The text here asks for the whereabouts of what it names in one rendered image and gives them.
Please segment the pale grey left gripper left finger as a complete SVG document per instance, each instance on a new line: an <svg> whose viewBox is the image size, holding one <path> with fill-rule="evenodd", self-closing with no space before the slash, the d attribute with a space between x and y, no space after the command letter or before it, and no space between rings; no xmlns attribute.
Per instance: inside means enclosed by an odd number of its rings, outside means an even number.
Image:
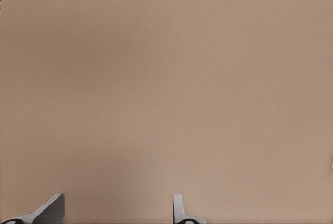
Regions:
<svg viewBox="0 0 333 224"><path fill-rule="evenodd" d="M63 224L65 195L54 194L34 212L8 219L1 224Z"/></svg>

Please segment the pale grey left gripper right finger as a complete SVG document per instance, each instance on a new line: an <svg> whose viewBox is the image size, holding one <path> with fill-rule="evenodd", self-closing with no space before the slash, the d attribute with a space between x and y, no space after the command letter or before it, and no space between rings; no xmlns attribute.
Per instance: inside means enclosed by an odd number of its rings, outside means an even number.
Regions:
<svg viewBox="0 0 333 224"><path fill-rule="evenodd" d="M207 224L200 216L187 213L184 210L182 195L173 193L173 224Z"/></svg>

